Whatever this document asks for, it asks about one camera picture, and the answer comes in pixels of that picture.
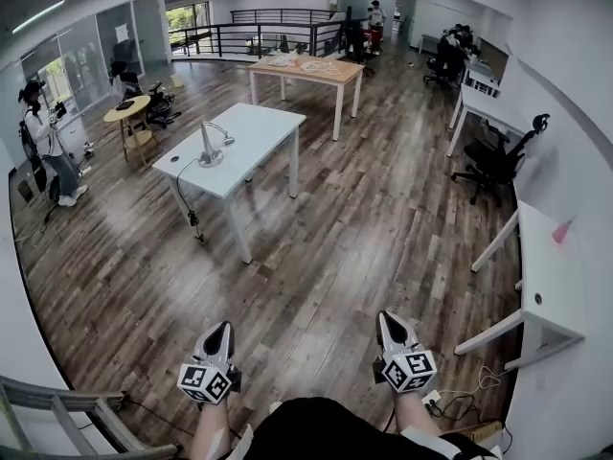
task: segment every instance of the white table leg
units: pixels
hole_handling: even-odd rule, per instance
[[[517,327],[524,321],[521,309],[514,311],[507,318],[504,318],[497,324],[491,326],[486,331],[478,333],[474,337],[471,337],[468,341],[463,342],[456,346],[454,353],[456,355],[464,355],[473,349],[479,348],[485,344],[488,344],[491,340],[504,334],[507,331]]]
[[[453,125],[456,124],[456,119],[458,119],[460,107],[462,107],[462,90],[460,90],[460,95],[458,96],[458,101],[456,102],[456,108],[453,109],[453,116],[451,116],[451,123],[449,124],[449,129],[453,128]]]
[[[300,133],[298,128],[291,134],[289,146],[289,195],[296,197],[298,195],[298,147]]]
[[[343,115],[343,96],[345,95],[345,85],[336,87],[336,109],[334,111],[334,132],[332,140],[338,141],[338,136],[341,130],[341,116]]]
[[[181,212],[181,215],[183,215],[183,218],[188,223],[188,225],[192,226],[192,224],[190,223],[190,218],[188,217],[188,207],[185,205],[183,199],[181,199],[181,195],[179,194],[179,190],[176,186],[176,179],[174,177],[170,177],[169,175],[164,175],[164,177],[170,185],[170,190],[174,195],[174,199],[176,199],[176,203],[179,205],[179,211]]]
[[[486,250],[479,256],[479,258],[472,264],[470,270],[473,272],[477,272],[479,269],[483,267],[483,264],[491,257],[491,255],[496,251],[498,247],[502,247],[503,243],[507,237],[511,234],[511,232],[517,226],[519,222],[519,211],[515,210],[515,212],[509,218],[509,221],[505,223],[505,226],[502,227],[502,230],[498,232],[498,235],[494,237],[494,240],[486,247]]]
[[[237,243],[240,258],[245,264],[248,265],[251,263],[251,251],[249,250],[249,245],[247,245],[242,230],[240,229],[240,225],[238,224],[237,206],[234,202],[234,196],[228,195],[227,197],[224,197],[221,202],[223,203],[223,211],[225,212],[228,223],[230,224],[232,235],[234,235],[234,240]]]
[[[569,337],[568,339],[565,339],[557,344],[545,345],[527,356],[521,356],[518,359],[509,361],[505,364],[505,371],[514,370],[515,368],[520,368],[522,366],[528,366],[529,364],[536,363],[541,359],[550,357],[555,353],[559,353],[563,349],[566,349],[579,341],[581,341],[580,337]]]
[[[458,143],[458,138],[460,138],[460,131],[462,131],[462,127],[464,126],[464,121],[466,119],[466,113],[468,110],[463,107],[462,114],[460,114],[460,121],[456,126],[456,130],[453,133],[453,138],[451,138],[451,143],[449,144],[449,148],[447,149],[447,156],[450,157],[453,153],[453,149],[456,148],[456,143]]]
[[[258,105],[258,93],[256,92],[256,74],[249,72],[249,82],[251,83],[251,104]]]
[[[353,93],[352,118],[357,116],[357,106],[360,103],[360,89],[362,88],[362,75],[363,75],[363,72],[360,72],[358,74],[357,82],[355,83],[355,92]]]

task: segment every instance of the ladder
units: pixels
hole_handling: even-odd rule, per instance
[[[119,410],[126,399],[127,394],[124,392],[89,393],[60,390],[31,385],[0,375],[0,406],[21,447],[21,450],[18,450],[0,445],[0,460],[5,458],[16,460],[74,460],[83,458],[92,460],[161,460],[174,457],[179,450],[176,445],[164,445],[156,448],[146,447],[119,419],[114,411]],[[51,455],[33,451],[32,444],[12,409],[13,405],[53,411],[57,421],[79,451],[80,456]],[[125,452],[98,454],[83,436],[70,416],[70,412],[87,412],[94,415]]]

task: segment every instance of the person wearing headset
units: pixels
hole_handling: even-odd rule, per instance
[[[59,206],[74,206],[79,196],[87,191],[87,186],[80,186],[80,172],[70,157],[64,152],[57,139],[54,128],[56,117],[40,106],[40,83],[29,81],[19,91],[19,101],[27,109],[24,123],[36,144],[36,150],[42,160],[56,171],[59,178]]]

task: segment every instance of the wooden floor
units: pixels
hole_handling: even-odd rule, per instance
[[[44,234],[18,243],[35,311],[73,385],[127,390],[194,431],[198,412],[175,387],[177,373],[197,337],[227,319],[243,372],[242,393],[229,402],[234,429],[259,424],[274,401],[315,395],[383,427],[391,393],[374,384],[371,372],[381,309],[415,325],[440,367],[439,390],[474,389],[482,364],[501,371],[515,351],[511,334],[467,356],[453,349],[518,308],[515,241],[478,274],[470,272],[511,215],[511,193],[504,192],[502,209],[486,195],[471,206],[473,187],[450,181],[454,169],[465,167],[464,141],[481,133],[467,121],[468,133],[447,159],[457,92],[426,87],[424,62],[390,46],[374,65],[376,75],[363,82],[355,119],[348,87],[337,143],[332,87],[289,80],[282,102],[278,79],[259,79],[262,105],[307,119],[298,197],[287,195],[285,149],[239,190],[250,265],[240,260],[218,202],[183,188],[206,238],[200,245],[161,174],[142,168],[137,155],[128,165],[117,129],[102,122],[104,107],[89,113],[87,134],[98,142],[89,192],[76,207],[54,210]],[[200,118],[250,101],[244,64],[173,67],[186,83],[176,93],[183,116],[160,133],[151,160],[192,133]],[[26,205],[16,192],[25,171],[12,180],[17,238],[48,209],[41,196]],[[477,394],[484,418],[499,416],[507,386],[504,377],[501,386]],[[459,412],[454,406],[447,414]],[[149,444],[191,441],[137,406],[121,415]],[[470,414],[462,425],[475,421]]]

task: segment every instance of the metal railing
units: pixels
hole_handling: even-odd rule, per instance
[[[309,9],[253,9],[232,11],[233,23],[281,22],[295,24],[317,24],[328,22],[337,11],[316,11]]]
[[[347,20],[315,24],[235,22],[198,26],[169,31],[170,47],[175,58],[261,58],[295,49],[313,57],[326,57],[344,49],[348,23]]]

